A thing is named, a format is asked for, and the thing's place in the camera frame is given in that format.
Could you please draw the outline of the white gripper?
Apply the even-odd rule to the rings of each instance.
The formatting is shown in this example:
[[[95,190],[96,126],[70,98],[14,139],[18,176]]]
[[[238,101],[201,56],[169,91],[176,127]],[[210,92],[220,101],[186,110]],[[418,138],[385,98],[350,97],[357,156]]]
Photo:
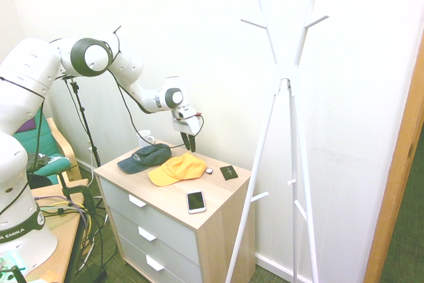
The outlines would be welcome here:
[[[173,128],[181,132],[184,146],[195,152],[195,136],[200,131],[197,111],[192,106],[179,107],[171,111]]]

